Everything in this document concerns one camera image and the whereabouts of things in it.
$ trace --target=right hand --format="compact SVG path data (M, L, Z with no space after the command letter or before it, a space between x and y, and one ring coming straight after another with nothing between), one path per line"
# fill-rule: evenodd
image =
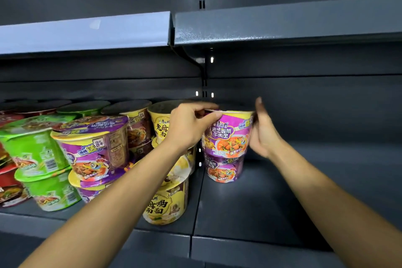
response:
M260 156L272 159L285 142L275 129L261 97L255 100L255 109L258 120L254 122L251 130L250 147Z

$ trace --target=left hand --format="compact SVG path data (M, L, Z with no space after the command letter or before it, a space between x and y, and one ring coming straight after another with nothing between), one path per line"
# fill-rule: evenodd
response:
M220 112L203 116L205 109L217 109L218 105L208 102L182 103L170 114L169 130L164 140L175 149L185 152L193 147L202 137L204 131L222 117Z

